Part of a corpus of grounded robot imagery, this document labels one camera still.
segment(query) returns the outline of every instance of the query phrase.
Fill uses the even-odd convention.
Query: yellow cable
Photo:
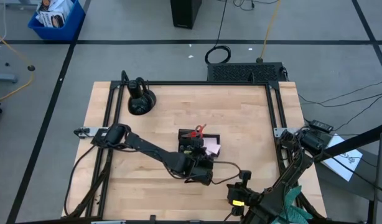
[[[274,10],[274,14],[271,17],[270,24],[268,25],[268,28],[267,28],[266,37],[264,38],[264,44],[263,44],[263,49],[262,49],[261,54],[260,54],[260,58],[263,58],[264,51],[266,50],[266,42],[267,42],[268,34],[270,33],[271,25],[273,24],[273,22],[274,22],[274,20],[275,20],[275,18],[277,16],[277,11],[279,9],[279,5],[280,4],[281,4],[281,0],[278,0],[278,2],[276,4],[276,8]]]
[[[28,60],[27,57],[23,56],[21,53],[19,53],[18,51],[16,51],[14,48],[12,48],[6,41],[4,41],[1,37],[0,37],[0,40],[2,43],[4,43],[10,50],[12,50],[14,53],[16,53],[16,55],[25,63],[27,64],[28,66],[32,66],[32,63],[30,62],[30,60]],[[32,81],[34,81],[34,78],[35,78],[35,74],[33,71],[30,71],[30,79],[29,81],[25,84],[25,85],[22,85],[20,86],[18,89],[12,91],[11,93],[7,94],[6,96],[0,98],[0,101],[2,100],[5,100],[6,98],[9,98],[10,96],[12,96],[13,94],[17,93],[18,91],[22,90],[23,88],[29,86]]]

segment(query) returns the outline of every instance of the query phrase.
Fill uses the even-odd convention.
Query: white cable
[[[7,24],[6,24],[6,0],[3,0],[3,25],[4,25],[4,36],[0,40],[0,43],[2,40],[6,38],[7,35]]]

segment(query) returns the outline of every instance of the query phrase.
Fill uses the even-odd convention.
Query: blue bin
[[[34,16],[30,19],[28,27],[33,29],[41,39],[44,40],[73,40],[75,33],[85,16],[83,8],[80,6],[78,0],[71,0],[73,7],[65,24],[61,28],[44,27],[37,19],[35,12]]]

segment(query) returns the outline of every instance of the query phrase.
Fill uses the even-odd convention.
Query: green cloth
[[[285,209],[288,212],[289,223],[299,223],[299,224],[308,224],[307,220],[313,218],[305,210],[295,207],[292,205],[296,197],[302,192],[302,186],[297,186],[293,189],[290,189],[288,194],[285,196]],[[276,223],[286,223],[285,212],[282,212],[279,217],[277,217],[272,224]]]

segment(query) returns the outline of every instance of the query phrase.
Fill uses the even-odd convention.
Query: wooden tabletop
[[[85,126],[103,123],[109,82],[95,82],[85,118]],[[290,128],[304,124],[296,85],[280,83],[282,103]],[[237,163],[250,170],[248,187],[261,192],[279,177],[271,131],[266,92],[263,86],[151,86],[157,104],[148,114],[133,116],[127,110],[129,93],[124,92],[119,122],[127,124],[141,138],[167,150],[176,151],[180,128],[193,129],[207,124],[203,130],[220,134],[221,153],[218,161]],[[279,116],[272,91],[278,126]],[[116,96],[113,101],[110,121]],[[77,159],[90,148],[91,139],[80,140]],[[87,155],[73,176],[68,198],[72,211],[90,188],[97,149]],[[213,179],[219,181],[235,175],[237,170],[226,164],[215,164]],[[114,151],[106,198],[104,219],[148,220],[223,220],[231,211],[225,184],[185,184],[173,179],[164,166],[142,153]],[[315,167],[312,165],[299,179],[302,191],[315,209],[326,216]],[[96,195],[93,214],[100,193]]]

